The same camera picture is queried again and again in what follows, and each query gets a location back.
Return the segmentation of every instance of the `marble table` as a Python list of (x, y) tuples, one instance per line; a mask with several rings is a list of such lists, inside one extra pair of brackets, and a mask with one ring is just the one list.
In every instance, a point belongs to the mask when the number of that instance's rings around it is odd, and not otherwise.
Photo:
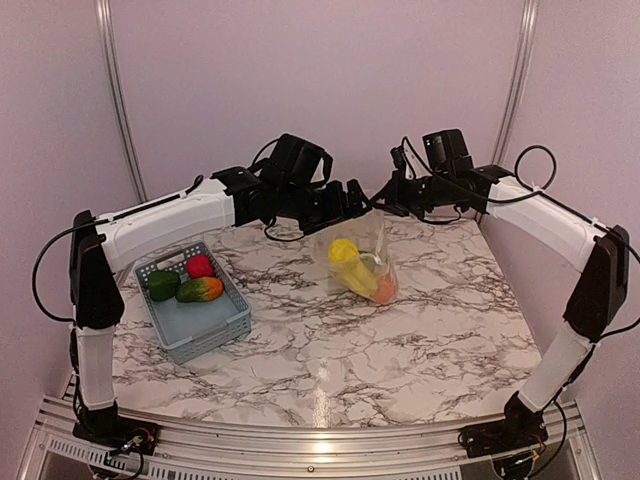
[[(288, 226), (276, 234), (285, 234)], [(134, 276), (114, 345), (121, 406), (247, 425), (375, 427), (498, 413), (540, 360), (478, 226), (387, 217), (400, 292), (377, 306), (260, 225), (204, 239), (253, 307), (245, 338), (185, 365), (159, 346)]]

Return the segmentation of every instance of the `plastic bag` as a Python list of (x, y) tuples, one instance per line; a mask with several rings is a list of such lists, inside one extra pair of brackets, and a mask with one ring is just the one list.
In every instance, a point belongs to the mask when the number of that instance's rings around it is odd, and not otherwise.
[(398, 279), (389, 257), (384, 216), (372, 210), (314, 235), (313, 257), (331, 276), (376, 303), (391, 302)]

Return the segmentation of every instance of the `red fruit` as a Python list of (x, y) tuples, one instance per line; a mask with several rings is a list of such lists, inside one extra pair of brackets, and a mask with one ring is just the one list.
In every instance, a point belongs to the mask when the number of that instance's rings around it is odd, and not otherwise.
[(201, 277), (213, 277), (213, 267), (211, 260), (206, 255), (196, 255), (187, 261), (185, 266), (187, 273), (193, 279)]

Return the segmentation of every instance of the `plastic basket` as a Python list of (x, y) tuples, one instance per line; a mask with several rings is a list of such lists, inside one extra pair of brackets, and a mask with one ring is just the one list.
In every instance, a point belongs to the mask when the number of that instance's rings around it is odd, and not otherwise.
[[(154, 302), (149, 297), (148, 278), (156, 270), (170, 270), (189, 280), (187, 261), (207, 255), (224, 292), (212, 302), (179, 303), (175, 298)], [(135, 270), (138, 287), (162, 347), (173, 361), (182, 364), (251, 331), (251, 306), (204, 242), (175, 250)]]

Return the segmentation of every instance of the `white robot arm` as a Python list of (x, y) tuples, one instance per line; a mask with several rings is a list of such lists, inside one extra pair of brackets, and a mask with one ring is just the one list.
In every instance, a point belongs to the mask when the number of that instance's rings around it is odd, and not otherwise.
[[(540, 428), (542, 412), (582, 372), (626, 299), (628, 233), (586, 218), (543, 190), (522, 184), (501, 167), (474, 168), (460, 130), (425, 135), (423, 142), (429, 166), (406, 137), (391, 150), (396, 170), (372, 198), (375, 208), (401, 216), (413, 214), (427, 223), (425, 212), (437, 206), (454, 205), (462, 211), (473, 208), (519, 227), (562, 255), (581, 274), (567, 303), (565, 323), (531, 377), (506, 404), (505, 420), (463, 429), (466, 441), (461, 443), (470, 457), (476, 457), (526, 446), (532, 438), (546, 439), (546, 431)], [(408, 175), (405, 143), (431, 176)], [(546, 147), (529, 147), (520, 159), (534, 148), (551, 155), (555, 175), (555, 158)]]
[[(199, 176), (184, 191), (121, 212), (76, 216), (69, 269), (75, 306), (71, 354), (78, 376), (75, 435), (118, 446), (128, 444), (141, 428), (157, 428), (118, 415), (113, 335), (124, 303), (113, 274), (159, 248), (218, 228), (255, 220), (271, 225), (287, 217), (308, 235), (371, 210), (356, 180), (347, 182), (346, 191), (340, 182), (328, 182), (331, 165), (322, 148), (284, 134), (269, 158), (248, 169)], [(151, 453), (153, 442), (147, 443), (145, 453)]]

